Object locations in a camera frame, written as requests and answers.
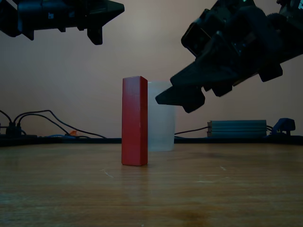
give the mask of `wooden table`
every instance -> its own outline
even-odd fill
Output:
[[[303,147],[179,144],[142,167],[120,151],[0,148],[0,226],[303,226]]]

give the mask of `wooden block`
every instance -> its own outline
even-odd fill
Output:
[[[123,79],[122,94],[122,164],[147,164],[147,80]]]

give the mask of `metal power supply box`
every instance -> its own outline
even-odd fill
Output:
[[[267,136],[266,120],[210,121],[208,137],[214,138],[261,138]]]

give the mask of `plastic cup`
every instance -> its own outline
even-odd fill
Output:
[[[171,87],[170,82],[148,82],[148,151],[174,149],[176,109],[160,105],[156,96]]]

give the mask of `black plug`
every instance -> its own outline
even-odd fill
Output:
[[[5,134],[9,138],[21,137],[21,126],[19,125],[19,123],[18,126],[16,126],[16,123],[10,122]]]

